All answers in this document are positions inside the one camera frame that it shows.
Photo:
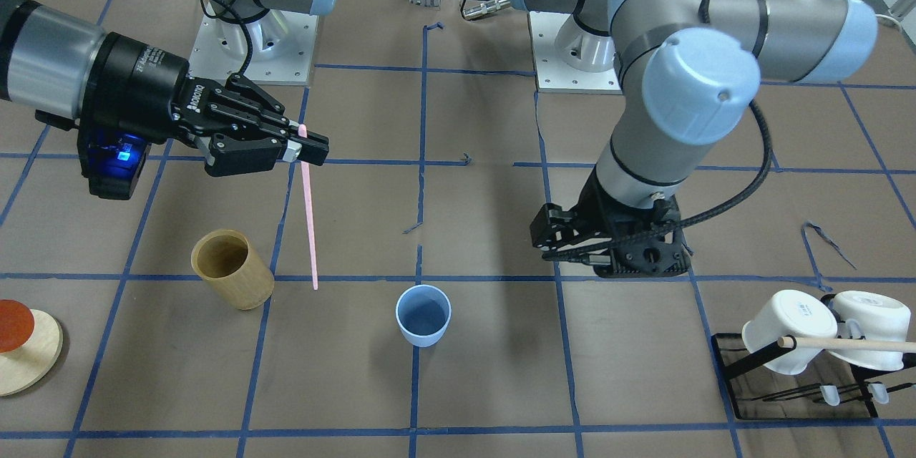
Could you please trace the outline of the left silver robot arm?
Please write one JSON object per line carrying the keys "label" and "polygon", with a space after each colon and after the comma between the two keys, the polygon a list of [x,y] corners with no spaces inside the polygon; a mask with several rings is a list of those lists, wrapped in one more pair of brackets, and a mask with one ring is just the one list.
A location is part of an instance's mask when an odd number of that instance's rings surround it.
{"label": "left silver robot arm", "polygon": [[[677,276],[690,268],[683,230],[726,213],[765,181],[773,145],[755,102],[760,82],[839,81],[872,53],[879,22],[861,0],[512,0],[568,12],[607,36],[625,109],[577,204],[544,204],[530,224],[544,261],[602,278]],[[764,155],[749,186],[684,219],[676,192],[750,110]]]}

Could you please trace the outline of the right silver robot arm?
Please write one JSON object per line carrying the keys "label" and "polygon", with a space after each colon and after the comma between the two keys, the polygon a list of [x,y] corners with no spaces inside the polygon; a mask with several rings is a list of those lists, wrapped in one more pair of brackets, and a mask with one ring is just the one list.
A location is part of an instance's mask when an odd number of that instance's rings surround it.
{"label": "right silver robot arm", "polygon": [[[2,155],[24,160],[43,127],[71,131],[88,180],[134,180],[170,146],[212,177],[266,172],[278,162],[320,167],[323,135],[245,75],[255,50],[220,79],[190,66],[198,0],[2,0]],[[216,0],[235,26],[272,10],[312,12],[316,0]]]}

